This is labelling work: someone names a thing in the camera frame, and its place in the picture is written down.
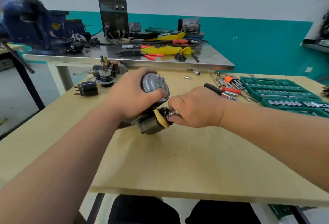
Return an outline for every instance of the yellow cloth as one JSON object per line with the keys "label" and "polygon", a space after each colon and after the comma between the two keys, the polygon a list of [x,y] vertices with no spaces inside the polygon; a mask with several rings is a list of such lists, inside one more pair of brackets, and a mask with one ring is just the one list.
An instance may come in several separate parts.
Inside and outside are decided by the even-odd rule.
{"label": "yellow cloth", "polygon": [[191,54],[192,51],[191,47],[187,46],[184,49],[182,47],[173,47],[173,46],[165,46],[160,48],[155,48],[154,46],[141,48],[141,51],[146,53],[156,53],[156,54],[163,54],[163,55],[174,55],[176,53],[183,53],[183,54]]}
{"label": "yellow cloth", "polygon": [[160,38],[157,39],[149,39],[149,40],[145,40],[145,41],[166,41],[166,40],[174,40],[174,39],[183,39],[183,37],[185,36],[185,32],[180,32],[177,35],[166,35],[166,36],[161,36]]}

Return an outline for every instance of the wall outlet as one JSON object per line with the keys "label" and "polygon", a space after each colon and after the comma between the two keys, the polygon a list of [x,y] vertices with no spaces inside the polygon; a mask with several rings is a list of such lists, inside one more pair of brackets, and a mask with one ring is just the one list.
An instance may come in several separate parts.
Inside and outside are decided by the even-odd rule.
{"label": "wall outlet", "polygon": [[307,67],[305,72],[311,72],[313,70],[313,67]]}

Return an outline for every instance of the screwdriver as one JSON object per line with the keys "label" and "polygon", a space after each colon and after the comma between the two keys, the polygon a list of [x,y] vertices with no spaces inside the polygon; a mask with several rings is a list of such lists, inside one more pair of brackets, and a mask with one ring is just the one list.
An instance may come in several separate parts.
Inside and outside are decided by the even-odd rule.
{"label": "screwdriver", "polygon": [[236,93],[238,95],[241,95],[243,96],[245,99],[247,99],[249,102],[251,102],[251,99],[246,97],[244,94],[241,93],[241,90],[238,90],[238,89],[234,89],[234,88],[226,88],[225,86],[222,87],[222,91],[230,91],[230,92],[233,92],[233,93]]}

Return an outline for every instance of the forearm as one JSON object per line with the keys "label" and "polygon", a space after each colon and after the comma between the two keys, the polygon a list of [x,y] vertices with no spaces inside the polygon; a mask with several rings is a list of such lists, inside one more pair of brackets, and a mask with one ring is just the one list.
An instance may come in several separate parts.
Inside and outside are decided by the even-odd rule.
{"label": "forearm", "polygon": [[227,102],[220,126],[329,191],[329,119]]}
{"label": "forearm", "polygon": [[0,191],[0,222],[72,223],[119,122],[89,112]]}

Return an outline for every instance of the socket set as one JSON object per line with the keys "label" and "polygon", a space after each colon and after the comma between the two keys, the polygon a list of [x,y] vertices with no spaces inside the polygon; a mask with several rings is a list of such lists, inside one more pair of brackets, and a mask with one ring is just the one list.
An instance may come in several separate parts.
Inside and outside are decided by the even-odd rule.
{"label": "socket set", "polygon": [[277,101],[289,102],[297,99],[321,100],[317,95],[288,79],[240,77],[240,82],[257,101],[269,97],[277,97]]}
{"label": "socket set", "polygon": [[329,103],[320,100],[311,101],[292,98],[283,100],[277,97],[264,97],[261,101],[261,105],[273,109],[329,118]]}

